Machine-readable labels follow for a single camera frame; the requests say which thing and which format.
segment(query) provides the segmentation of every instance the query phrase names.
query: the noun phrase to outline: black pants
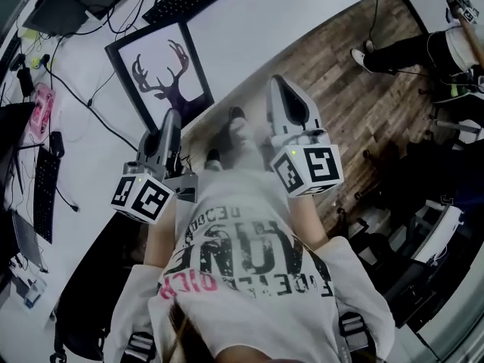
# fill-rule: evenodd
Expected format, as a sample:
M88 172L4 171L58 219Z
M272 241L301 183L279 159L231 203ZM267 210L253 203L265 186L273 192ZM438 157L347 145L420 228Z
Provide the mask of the black pants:
M389 47L365 55L366 68L375 73L388 73L417 64L429 70L437 70L441 76L453 76L462 73L448 50L445 33L419 35L404 39Z

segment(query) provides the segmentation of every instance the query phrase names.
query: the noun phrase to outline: pink object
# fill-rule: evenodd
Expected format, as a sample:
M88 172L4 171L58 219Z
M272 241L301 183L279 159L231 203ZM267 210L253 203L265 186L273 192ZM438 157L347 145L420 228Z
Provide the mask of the pink object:
M54 107L55 92L47 85L40 83L36 88L36 107L30 117L30 130L41 142L48 134L48 123L51 120L52 108Z

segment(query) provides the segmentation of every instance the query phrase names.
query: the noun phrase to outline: white sneaker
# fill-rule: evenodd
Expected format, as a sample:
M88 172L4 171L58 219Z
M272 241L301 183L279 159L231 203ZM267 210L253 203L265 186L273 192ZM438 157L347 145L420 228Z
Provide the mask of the white sneaker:
M369 69L366 68L364 60L365 60L365 54L363 54L361 51L357 50L356 48L353 48L351 50L351 56L353 60L359 64L361 67L363 67L365 70L367 70L369 73L372 73Z

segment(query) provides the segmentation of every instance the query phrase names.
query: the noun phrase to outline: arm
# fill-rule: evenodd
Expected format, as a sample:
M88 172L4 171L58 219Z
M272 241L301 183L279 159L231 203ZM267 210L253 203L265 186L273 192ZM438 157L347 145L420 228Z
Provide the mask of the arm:
M150 225L144 252L145 265L158 268L168 265L175 249L175 212L176 197L173 197L158 223Z
M375 341L378 358L385 359L395 338L395 322L386 300L374 288L349 242L335 237L315 253L330 271L338 312L359 313Z
M104 361L118 362L134 332L153 335L148 301L157 295L158 280L175 249L176 197L157 224L148 229L144 265L135 265L118 299L111 332L104 346Z
M318 249L329 241L312 195L290 198L289 213L294 234L311 249Z
M472 28L472 25L465 19L465 17L458 13L458 19L461 22L462 30L472 48L474 56L476 57L479 65L484 69L484 50Z

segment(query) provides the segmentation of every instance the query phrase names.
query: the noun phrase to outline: laptop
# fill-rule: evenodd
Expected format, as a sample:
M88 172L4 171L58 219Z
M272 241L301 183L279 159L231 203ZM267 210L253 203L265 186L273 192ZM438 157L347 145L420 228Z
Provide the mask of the laptop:
M19 251L29 262L42 269L42 257L37 242L37 233L34 231L33 226L15 211L12 211L11 214Z

